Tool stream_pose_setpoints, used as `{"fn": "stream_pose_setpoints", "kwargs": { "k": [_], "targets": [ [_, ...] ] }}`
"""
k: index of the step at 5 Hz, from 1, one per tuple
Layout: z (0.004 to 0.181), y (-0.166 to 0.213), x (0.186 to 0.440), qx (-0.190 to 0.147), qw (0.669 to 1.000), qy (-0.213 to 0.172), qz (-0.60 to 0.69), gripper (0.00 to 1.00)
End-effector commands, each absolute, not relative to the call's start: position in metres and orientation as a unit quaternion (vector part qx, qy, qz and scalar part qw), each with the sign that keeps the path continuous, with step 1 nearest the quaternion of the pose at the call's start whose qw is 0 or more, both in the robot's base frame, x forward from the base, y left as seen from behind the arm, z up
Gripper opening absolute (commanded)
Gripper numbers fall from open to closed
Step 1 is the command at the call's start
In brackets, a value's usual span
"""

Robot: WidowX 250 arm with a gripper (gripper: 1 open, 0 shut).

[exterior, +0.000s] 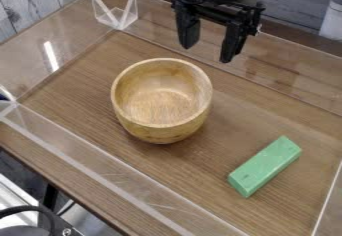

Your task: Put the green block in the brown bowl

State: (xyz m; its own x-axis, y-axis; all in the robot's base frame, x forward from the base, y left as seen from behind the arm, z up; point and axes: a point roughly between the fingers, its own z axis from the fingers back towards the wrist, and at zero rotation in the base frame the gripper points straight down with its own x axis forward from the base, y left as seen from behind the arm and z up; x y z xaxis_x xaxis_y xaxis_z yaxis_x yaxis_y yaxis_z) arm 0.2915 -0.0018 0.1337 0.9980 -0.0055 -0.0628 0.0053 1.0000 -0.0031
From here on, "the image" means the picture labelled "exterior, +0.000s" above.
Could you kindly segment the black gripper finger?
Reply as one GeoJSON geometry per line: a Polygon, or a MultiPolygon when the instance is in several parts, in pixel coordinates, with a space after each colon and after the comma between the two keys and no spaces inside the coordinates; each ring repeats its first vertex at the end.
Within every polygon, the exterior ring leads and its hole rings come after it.
{"type": "Polygon", "coordinates": [[[245,32],[237,22],[229,22],[225,28],[225,35],[221,42],[220,62],[229,63],[233,56],[240,53],[245,42],[245,32]]]}
{"type": "Polygon", "coordinates": [[[189,6],[176,2],[175,19],[179,43],[184,49],[189,49],[196,44],[200,36],[199,16],[189,6]]]}

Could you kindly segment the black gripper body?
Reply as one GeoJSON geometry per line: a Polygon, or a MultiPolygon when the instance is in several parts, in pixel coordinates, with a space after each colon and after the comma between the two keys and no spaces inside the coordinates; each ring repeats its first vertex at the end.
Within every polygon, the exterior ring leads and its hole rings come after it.
{"type": "Polygon", "coordinates": [[[255,34],[265,7],[257,0],[171,0],[179,31],[199,25],[205,19],[220,25],[236,24],[243,34],[255,34]]]}

